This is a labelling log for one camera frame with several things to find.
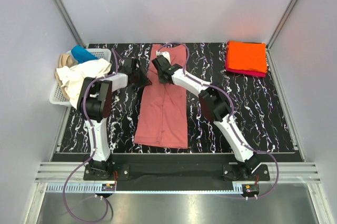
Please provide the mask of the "salmon pink t-shirt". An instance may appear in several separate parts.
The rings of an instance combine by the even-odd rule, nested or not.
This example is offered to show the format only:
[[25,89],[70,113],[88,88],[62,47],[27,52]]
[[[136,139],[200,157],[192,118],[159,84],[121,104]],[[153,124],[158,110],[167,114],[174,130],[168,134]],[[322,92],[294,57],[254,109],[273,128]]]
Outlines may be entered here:
[[186,89],[173,84],[161,84],[152,62],[147,77],[152,85],[143,90],[134,143],[187,149]]

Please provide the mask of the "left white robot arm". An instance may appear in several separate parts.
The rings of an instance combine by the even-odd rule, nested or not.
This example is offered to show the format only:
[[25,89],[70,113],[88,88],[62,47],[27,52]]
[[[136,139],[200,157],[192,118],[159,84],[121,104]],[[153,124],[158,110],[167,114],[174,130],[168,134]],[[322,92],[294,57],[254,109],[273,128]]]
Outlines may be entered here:
[[140,61],[135,58],[125,59],[118,73],[84,78],[77,101],[77,110],[84,117],[91,146],[90,156],[83,164],[84,180],[107,180],[117,176],[106,129],[113,92],[130,85],[142,88],[151,84],[141,69]]

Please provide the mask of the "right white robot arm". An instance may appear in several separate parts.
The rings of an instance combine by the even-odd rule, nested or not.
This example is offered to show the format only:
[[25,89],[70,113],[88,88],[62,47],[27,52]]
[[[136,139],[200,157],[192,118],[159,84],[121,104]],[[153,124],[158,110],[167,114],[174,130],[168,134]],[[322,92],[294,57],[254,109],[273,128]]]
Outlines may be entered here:
[[172,65],[168,55],[168,52],[158,52],[152,60],[160,83],[180,86],[199,98],[203,116],[218,127],[232,148],[239,177],[253,179],[262,162],[233,119],[234,105],[229,95],[221,87],[193,76],[180,65]]

